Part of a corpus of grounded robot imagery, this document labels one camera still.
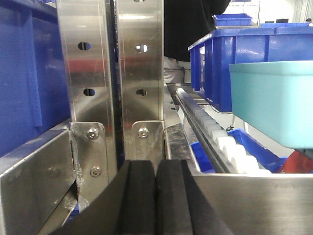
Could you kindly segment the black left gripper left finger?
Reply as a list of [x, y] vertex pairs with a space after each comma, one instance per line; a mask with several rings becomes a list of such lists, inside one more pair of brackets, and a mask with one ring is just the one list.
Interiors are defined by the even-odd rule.
[[150, 161], [125, 161], [99, 196], [54, 235], [153, 235], [155, 174]]

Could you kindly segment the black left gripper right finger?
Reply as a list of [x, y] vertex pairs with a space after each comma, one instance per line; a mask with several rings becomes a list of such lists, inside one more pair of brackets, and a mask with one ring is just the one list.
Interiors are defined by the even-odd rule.
[[231, 235], [185, 160], [163, 160], [156, 174], [157, 235]]

